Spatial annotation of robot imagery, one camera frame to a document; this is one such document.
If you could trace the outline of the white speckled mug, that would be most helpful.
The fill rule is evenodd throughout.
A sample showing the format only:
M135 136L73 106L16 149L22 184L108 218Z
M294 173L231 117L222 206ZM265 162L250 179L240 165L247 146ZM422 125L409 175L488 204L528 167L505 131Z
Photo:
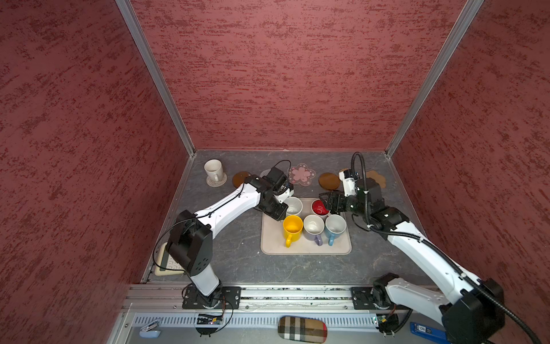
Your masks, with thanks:
M286 216L301 216L303 210L303 203L299 198L289 197L284 201L287 205Z

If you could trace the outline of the beige spiral round coaster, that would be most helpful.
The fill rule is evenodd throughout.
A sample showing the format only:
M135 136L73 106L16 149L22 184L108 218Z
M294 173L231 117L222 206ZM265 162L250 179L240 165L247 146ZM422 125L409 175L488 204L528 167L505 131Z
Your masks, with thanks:
M223 186L226 182L227 182L227 174L224 173L222 178L219 180L219 181L215 181L213 179L211 179L210 177L207 177L206 178L206 183L210 186L210 187L213 187L213 188L218 188L218 187L221 187Z

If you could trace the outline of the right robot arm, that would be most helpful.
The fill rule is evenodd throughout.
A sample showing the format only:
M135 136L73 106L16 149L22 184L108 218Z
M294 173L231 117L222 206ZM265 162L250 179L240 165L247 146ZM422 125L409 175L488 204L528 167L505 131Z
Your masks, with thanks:
M434 292L388 273L375 282L370 301L379 309L402 305L441 324L450 343L483 343L505 325L502 287L462 268L429 241L399 209L385 205L373 179L347 179L343 191L319 197L331 214L348 212L405 253L435 282Z

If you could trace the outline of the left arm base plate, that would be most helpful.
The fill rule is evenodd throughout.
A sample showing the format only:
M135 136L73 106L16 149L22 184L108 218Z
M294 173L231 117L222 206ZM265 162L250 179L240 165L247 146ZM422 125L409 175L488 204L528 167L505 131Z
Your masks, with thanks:
M182 293L182 308L184 310L221 310L229 306L229 310L236 310L239 308L241 291L240 287L217 287L211 295L205 296L191 285Z

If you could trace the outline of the cream white mug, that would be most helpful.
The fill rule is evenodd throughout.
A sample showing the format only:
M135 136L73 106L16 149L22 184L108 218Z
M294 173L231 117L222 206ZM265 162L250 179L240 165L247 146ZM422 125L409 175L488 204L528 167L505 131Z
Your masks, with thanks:
M211 159L207 161L203 168L207 174L207 177L210 177L215 181L219 181L224 174L222 162L218 159Z

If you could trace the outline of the dark brown glossy coaster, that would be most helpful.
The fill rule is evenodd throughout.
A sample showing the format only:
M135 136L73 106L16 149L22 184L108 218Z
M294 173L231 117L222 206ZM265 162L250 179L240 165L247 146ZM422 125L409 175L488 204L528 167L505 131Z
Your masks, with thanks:
M232 184L235 188L239 188L240 185L242 185L243 182L245 182L246 178L248 178L251 174L247 171L240 171L236 173L233 176Z

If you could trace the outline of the pink flower coaster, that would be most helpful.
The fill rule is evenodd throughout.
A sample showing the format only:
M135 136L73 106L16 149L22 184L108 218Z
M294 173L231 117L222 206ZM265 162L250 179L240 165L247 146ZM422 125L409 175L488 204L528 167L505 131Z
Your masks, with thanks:
M316 175L317 172L309 168L305 163L292 166L289 170L289 180L293 185L310 186Z

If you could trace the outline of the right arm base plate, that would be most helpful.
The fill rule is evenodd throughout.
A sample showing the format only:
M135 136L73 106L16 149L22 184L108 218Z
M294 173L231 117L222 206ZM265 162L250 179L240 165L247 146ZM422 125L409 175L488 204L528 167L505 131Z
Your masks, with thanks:
M351 299L355 310L407 310L403 305L393 303L382 287L352 287Z

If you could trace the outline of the brown wooden flower coaster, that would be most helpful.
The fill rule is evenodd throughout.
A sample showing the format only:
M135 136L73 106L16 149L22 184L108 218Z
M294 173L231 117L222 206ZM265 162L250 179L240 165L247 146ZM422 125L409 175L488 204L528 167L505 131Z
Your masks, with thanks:
M375 170L368 171L366 173L366 177L373 179L376 183L380 185L382 189L385 189L387 187L386 178Z

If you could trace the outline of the yellow mug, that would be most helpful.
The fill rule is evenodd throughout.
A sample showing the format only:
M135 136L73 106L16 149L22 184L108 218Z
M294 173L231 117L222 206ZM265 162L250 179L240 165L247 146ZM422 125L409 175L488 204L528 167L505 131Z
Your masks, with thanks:
M290 248L302 236L303 221L299 216L290 215L283 221L285 247Z

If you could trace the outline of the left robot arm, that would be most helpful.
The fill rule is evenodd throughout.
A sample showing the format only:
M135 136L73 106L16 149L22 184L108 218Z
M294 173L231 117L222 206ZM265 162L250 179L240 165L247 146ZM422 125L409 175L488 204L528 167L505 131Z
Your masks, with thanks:
M245 178L233 193L205 209L181 212L166 243L165 251L191 280L203 307L215 308L222 301L222 284L211 266L213 241L233 220L250 209L276 221L285 218L294 186L279 169L268 175Z

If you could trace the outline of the brown cork round coaster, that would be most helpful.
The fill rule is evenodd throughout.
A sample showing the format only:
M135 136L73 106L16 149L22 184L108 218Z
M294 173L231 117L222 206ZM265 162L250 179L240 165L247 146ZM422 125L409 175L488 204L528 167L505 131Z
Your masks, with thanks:
M341 185L339 176L334 173L322 173L318 179L319 185L327 191L336 191Z

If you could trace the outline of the grey woven round coaster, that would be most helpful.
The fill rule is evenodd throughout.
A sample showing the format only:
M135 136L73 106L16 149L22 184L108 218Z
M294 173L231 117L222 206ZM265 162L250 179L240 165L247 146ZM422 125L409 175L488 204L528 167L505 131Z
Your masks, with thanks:
M270 169L266 169L266 170L262 171L262 172L260 173L259 176L260 176L261 178L264 177L264 176L267 176L267 175L269 174L270 171L271 171Z

